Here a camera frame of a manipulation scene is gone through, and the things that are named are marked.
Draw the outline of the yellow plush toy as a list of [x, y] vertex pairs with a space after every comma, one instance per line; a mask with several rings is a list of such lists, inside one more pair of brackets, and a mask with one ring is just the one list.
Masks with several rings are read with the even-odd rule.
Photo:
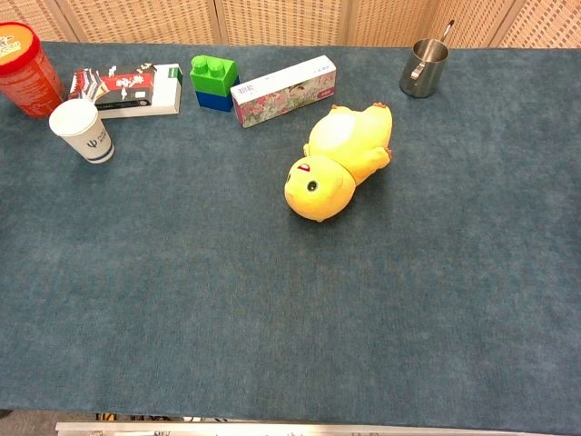
[[356, 188], [391, 162], [391, 130], [392, 114], [384, 103], [362, 111], [333, 105], [314, 125], [303, 156], [288, 172], [288, 206], [319, 223], [340, 213]]

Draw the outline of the blue plastic building block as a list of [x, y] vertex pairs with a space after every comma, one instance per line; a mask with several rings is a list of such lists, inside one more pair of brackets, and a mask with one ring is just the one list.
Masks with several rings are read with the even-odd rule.
[[230, 112], [233, 108], [231, 89], [228, 90], [228, 93], [225, 96], [201, 91], [196, 91], [195, 94], [200, 107], [206, 107], [222, 112]]

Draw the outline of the green plastic building block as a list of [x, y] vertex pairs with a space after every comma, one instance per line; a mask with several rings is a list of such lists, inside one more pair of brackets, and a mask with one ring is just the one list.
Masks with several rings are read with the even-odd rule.
[[231, 88], [240, 83], [235, 61], [199, 54], [191, 60], [190, 78], [196, 92], [227, 97]]

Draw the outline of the blue felt table cloth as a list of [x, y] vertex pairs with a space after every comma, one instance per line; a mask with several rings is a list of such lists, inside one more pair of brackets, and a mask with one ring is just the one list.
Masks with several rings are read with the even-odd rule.
[[[581, 434], [581, 50], [47, 43], [79, 67], [242, 80], [318, 55], [335, 94], [242, 128], [106, 122], [87, 163], [0, 94], [0, 408]], [[392, 114], [391, 162], [316, 222], [284, 197], [333, 105]]]

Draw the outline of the floral pink white box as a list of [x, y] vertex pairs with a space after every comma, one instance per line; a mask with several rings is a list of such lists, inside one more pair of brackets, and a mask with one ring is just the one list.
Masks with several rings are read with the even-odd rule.
[[231, 89], [239, 124], [248, 128], [334, 95], [337, 68], [326, 56], [266, 74]]

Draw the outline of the woven rattan folding screen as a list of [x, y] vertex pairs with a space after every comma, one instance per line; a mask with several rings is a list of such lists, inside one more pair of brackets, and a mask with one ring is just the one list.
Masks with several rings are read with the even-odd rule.
[[581, 0], [0, 0], [44, 41], [581, 48]]

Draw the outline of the stainless steel pitcher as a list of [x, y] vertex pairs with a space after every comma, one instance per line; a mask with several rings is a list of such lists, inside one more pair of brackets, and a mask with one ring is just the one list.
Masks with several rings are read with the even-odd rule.
[[452, 19], [439, 39], [423, 38], [413, 45], [399, 79], [399, 88], [404, 94], [414, 98], [427, 98], [436, 92], [449, 56], [445, 39], [454, 24], [455, 20]]

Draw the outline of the red black white box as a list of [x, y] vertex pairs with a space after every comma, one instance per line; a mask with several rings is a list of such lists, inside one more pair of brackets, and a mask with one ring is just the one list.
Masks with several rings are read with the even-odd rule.
[[182, 69], [178, 64], [111, 64], [75, 70], [69, 99], [85, 99], [103, 119], [178, 114]]

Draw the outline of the white paper cup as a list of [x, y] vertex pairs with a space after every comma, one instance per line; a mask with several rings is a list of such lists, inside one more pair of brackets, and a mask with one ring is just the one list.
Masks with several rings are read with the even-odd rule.
[[113, 141], [89, 100], [71, 99], [59, 104], [49, 116], [49, 126], [90, 164], [102, 164], [114, 154]]

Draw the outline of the red cylindrical snack canister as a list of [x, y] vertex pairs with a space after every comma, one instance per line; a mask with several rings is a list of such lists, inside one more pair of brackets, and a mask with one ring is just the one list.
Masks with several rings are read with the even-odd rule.
[[58, 73], [24, 23], [0, 23], [0, 93], [35, 118], [49, 116], [64, 101]]

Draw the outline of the silver metal rail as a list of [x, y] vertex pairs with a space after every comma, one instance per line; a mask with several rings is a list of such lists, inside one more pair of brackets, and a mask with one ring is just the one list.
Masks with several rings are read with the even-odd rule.
[[166, 421], [58, 422], [55, 431], [57, 436], [546, 436], [512, 431], [372, 425]]

